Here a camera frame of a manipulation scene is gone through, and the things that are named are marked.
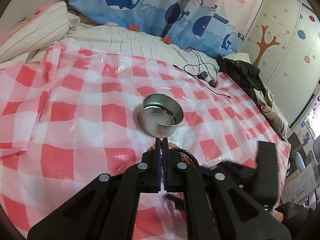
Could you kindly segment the person right hand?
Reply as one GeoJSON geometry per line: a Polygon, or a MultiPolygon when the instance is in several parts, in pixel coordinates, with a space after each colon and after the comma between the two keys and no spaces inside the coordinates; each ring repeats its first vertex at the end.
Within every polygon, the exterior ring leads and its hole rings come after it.
{"type": "Polygon", "coordinates": [[[312,209],[307,209],[303,205],[285,202],[274,209],[273,215],[289,230],[291,239],[294,239],[302,230],[312,212],[312,209]]]}

